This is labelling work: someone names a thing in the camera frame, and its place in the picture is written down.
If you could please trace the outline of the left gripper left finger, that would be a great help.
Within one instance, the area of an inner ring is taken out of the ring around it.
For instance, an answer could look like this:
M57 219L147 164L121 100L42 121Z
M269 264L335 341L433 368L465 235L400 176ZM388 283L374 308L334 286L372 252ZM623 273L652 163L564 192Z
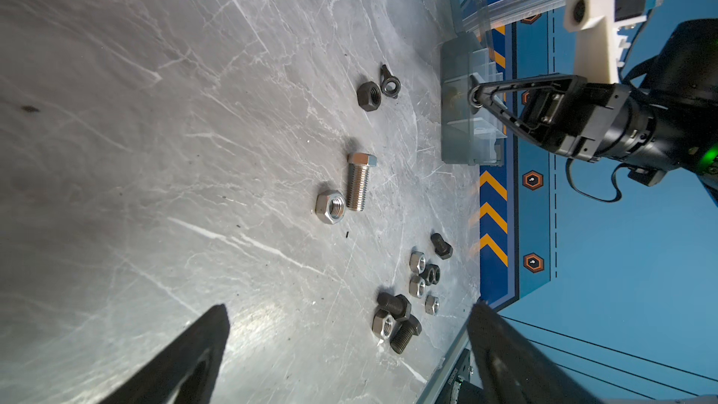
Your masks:
M209 403L230 333L227 308L208 309L105 403Z

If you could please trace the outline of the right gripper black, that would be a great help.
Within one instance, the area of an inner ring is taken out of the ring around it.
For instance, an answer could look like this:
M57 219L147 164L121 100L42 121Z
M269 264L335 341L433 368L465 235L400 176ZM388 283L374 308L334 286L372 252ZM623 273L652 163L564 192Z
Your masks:
M592 83L577 75L475 80L472 85L484 88L473 99L474 106L488 110L516 136L566 158L593 161L605 156L626 133L631 114L627 86ZM503 97L523 92L528 92L528 101L517 116L502 105Z

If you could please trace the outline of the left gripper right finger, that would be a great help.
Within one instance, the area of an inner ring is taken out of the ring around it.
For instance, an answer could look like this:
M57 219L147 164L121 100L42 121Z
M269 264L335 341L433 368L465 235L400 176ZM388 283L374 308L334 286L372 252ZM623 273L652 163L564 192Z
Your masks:
M486 403L598 403L486 303L467 320Z

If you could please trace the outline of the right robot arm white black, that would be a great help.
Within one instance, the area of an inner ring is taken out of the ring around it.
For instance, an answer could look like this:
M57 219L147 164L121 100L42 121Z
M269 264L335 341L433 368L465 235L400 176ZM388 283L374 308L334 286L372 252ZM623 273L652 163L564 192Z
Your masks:
M684 169L717 198L717 22L679 24L619 83L577 75L474 82L469 104L512 133L575 161L618 162L647 187Z

